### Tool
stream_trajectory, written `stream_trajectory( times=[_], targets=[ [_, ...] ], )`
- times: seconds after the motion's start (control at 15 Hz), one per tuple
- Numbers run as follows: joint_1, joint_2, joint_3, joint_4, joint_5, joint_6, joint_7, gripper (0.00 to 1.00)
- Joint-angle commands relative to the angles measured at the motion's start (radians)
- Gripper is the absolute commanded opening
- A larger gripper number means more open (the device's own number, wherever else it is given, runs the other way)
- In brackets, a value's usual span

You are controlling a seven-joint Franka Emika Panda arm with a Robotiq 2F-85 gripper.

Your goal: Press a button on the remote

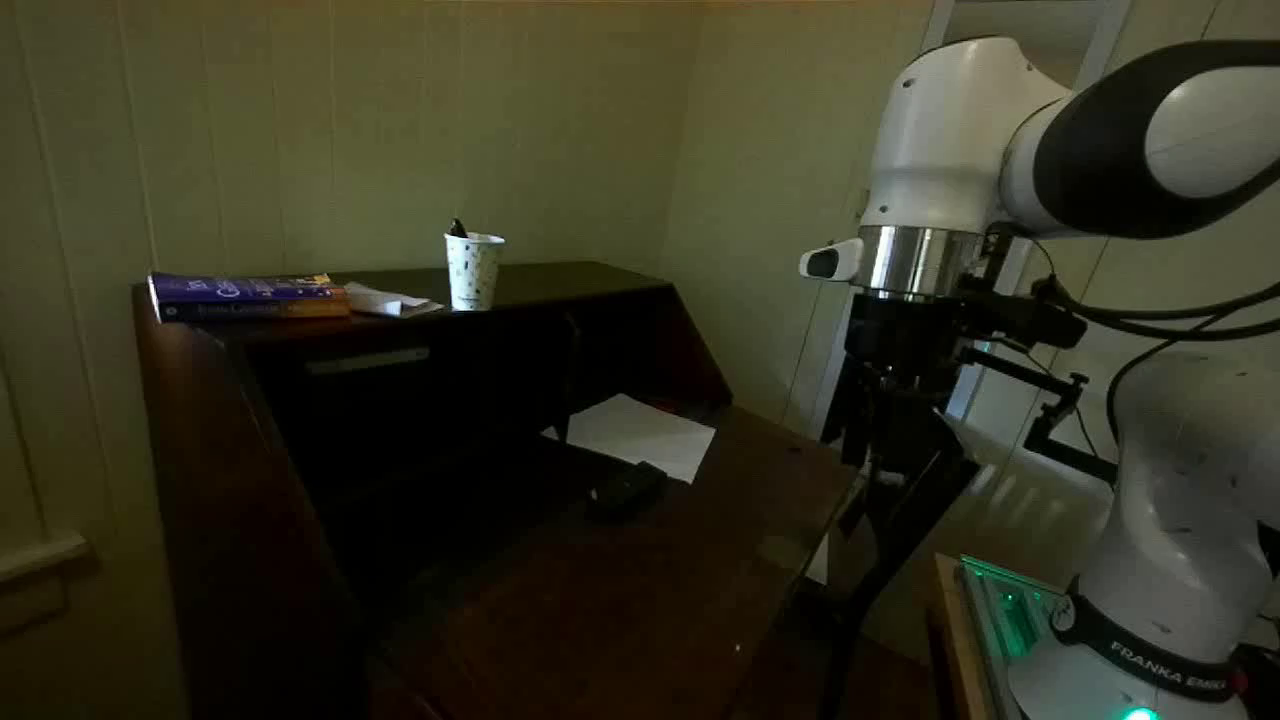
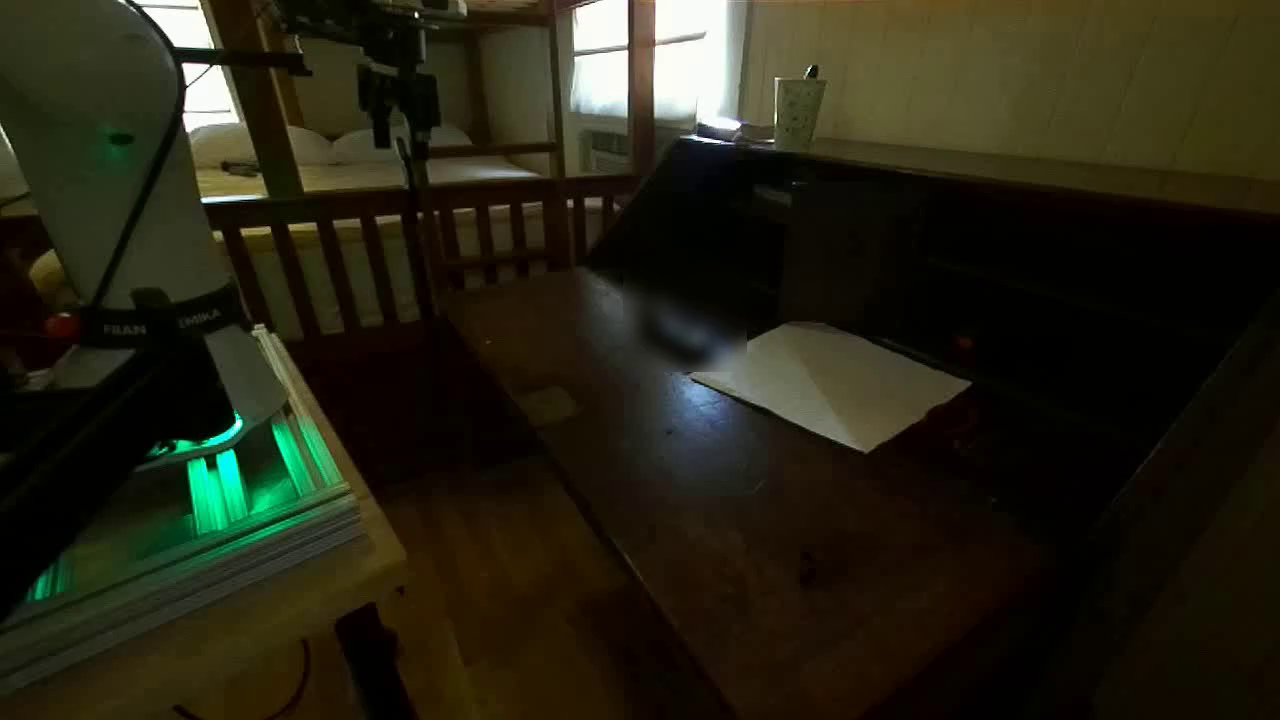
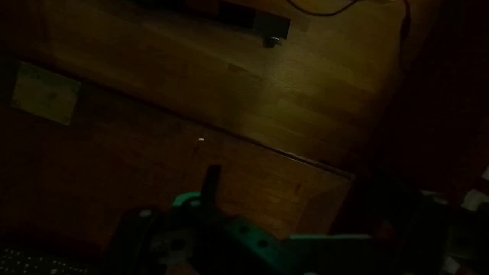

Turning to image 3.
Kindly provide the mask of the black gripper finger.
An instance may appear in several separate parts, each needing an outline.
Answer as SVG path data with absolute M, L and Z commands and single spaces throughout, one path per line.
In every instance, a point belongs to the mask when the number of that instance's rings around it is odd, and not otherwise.
M 218 194 L 218 182 L 220 182 L 220 165 L 211 165 L 206 170 L 203 187 L 202 187 L 202 203 L 203 205 L 214 205 Z

